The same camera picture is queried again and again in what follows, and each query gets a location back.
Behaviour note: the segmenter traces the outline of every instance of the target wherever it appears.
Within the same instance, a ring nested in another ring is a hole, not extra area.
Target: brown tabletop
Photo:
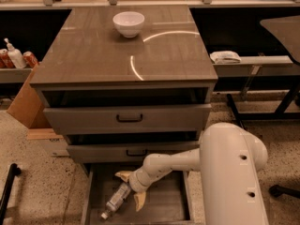
[[[300,65],[300,16],[266,19],[261,25],[277,38]]]
[[[113,27],[113,16],[127,10],[145,17],[135,38]],[[188,6],[75,7],[31,84],[217,78]]]

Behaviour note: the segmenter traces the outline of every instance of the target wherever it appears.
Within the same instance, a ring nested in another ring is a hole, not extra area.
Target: box flap
[[[7,109],[7,113],[27,128],[50,128],[51,126],[43,113],[44,106],[35,89],[29,84],[37,67],[35,66],[27,77],[20,92]]]

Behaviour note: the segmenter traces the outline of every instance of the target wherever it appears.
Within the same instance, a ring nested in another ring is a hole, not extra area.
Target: cardboard box
[[[68,156],[67,143],[63,136],[55,134],[43,113],[44,105],[37,92],[30,86],[35,75],[34,67],[20,92],[15,97],[7,113],[28,128],[27,139],[39,140],[42,147],[50,156]]]

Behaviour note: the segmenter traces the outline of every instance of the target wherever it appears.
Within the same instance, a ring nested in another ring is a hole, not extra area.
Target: cabinet
[[[135,38],[113,28],[125,10],[145,17]],[[31,86],[70,156],[93,175],[104,163],[140,166],[149,153],[199,147],[217,79],[188,6],[75,7]]]

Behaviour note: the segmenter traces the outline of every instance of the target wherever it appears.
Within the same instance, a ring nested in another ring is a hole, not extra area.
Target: white spray bottle
[[[9,43],[8,39],[5,38],[4,41],[7,43],[8,48],[8,56],[11,59],[12,63],[16,68],[25,68],[26,62],[20,52],[20,50],[15,49],[11,43]]]

